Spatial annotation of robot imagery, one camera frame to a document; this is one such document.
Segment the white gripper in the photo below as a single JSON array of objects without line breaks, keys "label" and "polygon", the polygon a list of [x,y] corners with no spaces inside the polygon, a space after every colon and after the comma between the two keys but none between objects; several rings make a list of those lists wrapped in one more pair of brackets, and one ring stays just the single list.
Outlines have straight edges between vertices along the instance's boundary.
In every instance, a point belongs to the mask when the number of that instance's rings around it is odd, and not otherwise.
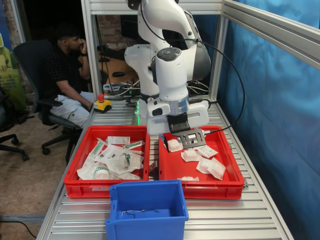
[{"label": "white gripper", "polygon": [[[149,135],[179,133],[209,123],[209,102],[206,100],[162,101],[155,99],[147,104],[146,125]],[[161,140],[169,153],[168,140]]]}]

